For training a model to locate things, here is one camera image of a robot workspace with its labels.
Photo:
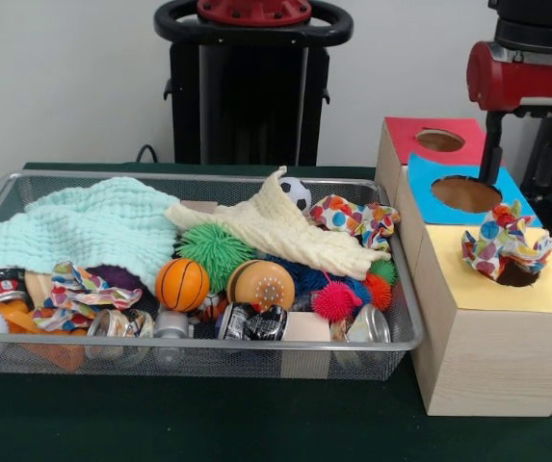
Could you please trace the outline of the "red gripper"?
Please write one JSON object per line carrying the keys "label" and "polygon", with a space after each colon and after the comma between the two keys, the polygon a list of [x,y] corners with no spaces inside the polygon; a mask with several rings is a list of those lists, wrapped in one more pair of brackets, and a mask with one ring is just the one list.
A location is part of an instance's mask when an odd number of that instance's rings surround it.
{"label": "red gripper", "polygon": [[502,162],[506,113],[552,113],[552,55],[479,41],[469,54],[466,85],[469,99],[488,112],[479,180],[494,185]]}

